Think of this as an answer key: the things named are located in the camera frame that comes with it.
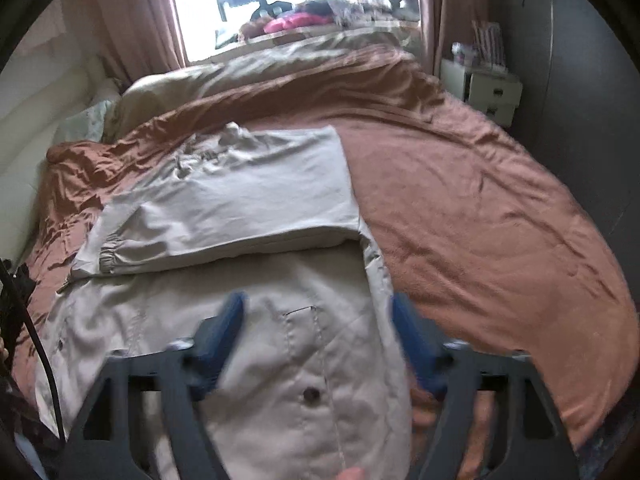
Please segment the white nightstand with drawers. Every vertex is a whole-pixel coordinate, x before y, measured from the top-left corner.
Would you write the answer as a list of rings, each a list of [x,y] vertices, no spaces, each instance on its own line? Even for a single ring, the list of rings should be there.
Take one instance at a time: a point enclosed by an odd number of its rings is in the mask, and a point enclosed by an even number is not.
[[[518,76],[463,66],[446,58],[440,62],[439,75],[442,86],[457,99],[501,127],[512,125],[523,92]]]

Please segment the olive beige duvet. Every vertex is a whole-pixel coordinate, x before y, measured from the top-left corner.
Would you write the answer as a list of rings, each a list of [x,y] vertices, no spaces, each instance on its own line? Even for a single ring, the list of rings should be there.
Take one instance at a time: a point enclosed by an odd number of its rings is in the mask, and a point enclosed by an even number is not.
[[[346,29],[311,26],[282,32],[241,44],[200,64],[137,80],[107,113],[102,141],[114,143],[186,103],[308,70],[371,44],[401,48],[416,58],[423,54],[419,27],[405,22],[371,22]]]

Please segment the cream padded headboard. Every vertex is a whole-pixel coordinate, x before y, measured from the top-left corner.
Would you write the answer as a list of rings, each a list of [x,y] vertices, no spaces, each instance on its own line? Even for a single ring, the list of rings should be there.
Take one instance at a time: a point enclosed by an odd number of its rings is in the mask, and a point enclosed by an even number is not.
[[[97,102],[120,99],[118,81],[90,58],[1,119],[1,257],[20,260],[37,225],[38,188],[46,155],[63,119]]]

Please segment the pale green pillow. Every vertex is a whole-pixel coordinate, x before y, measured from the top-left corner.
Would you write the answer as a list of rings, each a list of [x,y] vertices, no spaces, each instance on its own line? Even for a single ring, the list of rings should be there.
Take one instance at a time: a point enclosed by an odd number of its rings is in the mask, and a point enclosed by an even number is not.
[[[112,101],[97,102],[58,124],[53,136],[53,145],[70,142],[100,142],[104,133],[105,119],[113,107]]]

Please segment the pink garment on sill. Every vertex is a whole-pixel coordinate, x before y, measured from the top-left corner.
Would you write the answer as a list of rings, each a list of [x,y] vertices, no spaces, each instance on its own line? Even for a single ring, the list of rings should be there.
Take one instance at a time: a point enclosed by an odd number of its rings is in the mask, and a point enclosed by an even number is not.
[[[278,18],[269,21],[264,26],[264,33],[266,35],[270,35],[276,34],[277,32],[287,32],[288,30],[296,28],[332,24],[333,22],[333,16],[320,16],[305,12],[293,13],[285,16],[279,16]]]

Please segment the dark grey wardrobe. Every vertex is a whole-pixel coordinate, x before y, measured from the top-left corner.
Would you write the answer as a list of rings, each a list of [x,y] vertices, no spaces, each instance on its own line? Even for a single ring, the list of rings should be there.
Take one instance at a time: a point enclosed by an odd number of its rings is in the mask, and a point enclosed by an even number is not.
[[[588,0],[488,0],[524,89],[511,128],[639,289],[639,74]]]

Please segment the rust brown bed cover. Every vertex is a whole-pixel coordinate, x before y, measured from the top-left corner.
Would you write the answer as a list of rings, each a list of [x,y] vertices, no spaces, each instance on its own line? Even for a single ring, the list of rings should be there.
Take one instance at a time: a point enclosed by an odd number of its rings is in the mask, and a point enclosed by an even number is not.
[[[389,46],[186,103],[114,143],[50,148],[22,270],[30,318],[12,359],[18,391],[4,397],[18,454],[50,478],[234,479],[206,430],[206,397],[189,391],[198,327],[162,350],[109,353],[70,426],[47,426],[35,398],[37,374],[51,370],[43,337],[55,297],[107,203],[191,136],[229,124],[334,128],[392,297],[407,295],[445,336],[447,393],[436,400],[390,317],[411,408],[401,479],[578,478],[578,448],[638,366],[623,272],[563,183]]]

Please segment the right pink curtain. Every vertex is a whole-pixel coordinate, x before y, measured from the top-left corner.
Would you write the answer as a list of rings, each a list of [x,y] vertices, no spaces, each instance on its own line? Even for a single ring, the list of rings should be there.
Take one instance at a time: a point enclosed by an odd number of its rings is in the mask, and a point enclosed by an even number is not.
[[[486,20],[486,0],[419,0],[423,65],[438,77],[440,62],[451,55],[455,42],[474,44],[474,23]]]

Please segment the left pink curtain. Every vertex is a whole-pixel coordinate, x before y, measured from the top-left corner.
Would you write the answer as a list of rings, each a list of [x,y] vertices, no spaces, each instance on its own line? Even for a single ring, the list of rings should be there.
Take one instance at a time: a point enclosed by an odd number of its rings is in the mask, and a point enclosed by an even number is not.
[[[62,8],[81,50],[126,84],[188,64],[175,0],[62,0]]]

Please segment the beige jacket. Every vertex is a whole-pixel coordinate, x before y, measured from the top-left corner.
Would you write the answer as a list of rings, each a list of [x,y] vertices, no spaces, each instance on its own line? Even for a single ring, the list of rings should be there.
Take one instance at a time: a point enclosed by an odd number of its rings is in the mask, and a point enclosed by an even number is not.
[[[162,350],[232,292],[246,298],[243,327],[201,405],[230,476],[404,478],[393,286],[329,126],[191,136],[107,203],[44,328],[41,420],[70,426],[109,353]]]

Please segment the pink curtain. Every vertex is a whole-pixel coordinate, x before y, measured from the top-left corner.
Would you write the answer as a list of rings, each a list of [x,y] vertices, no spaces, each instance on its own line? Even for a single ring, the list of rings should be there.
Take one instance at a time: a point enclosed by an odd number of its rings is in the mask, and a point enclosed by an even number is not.
[[[486,0],[419,0],[423,65],[438,77],[440,62],[451,55],[455,42],[474,44],[474,23],[486,20]]]
[[[175,0],[62,0],[62,8],[81,50],[126,84],[188,64]]]

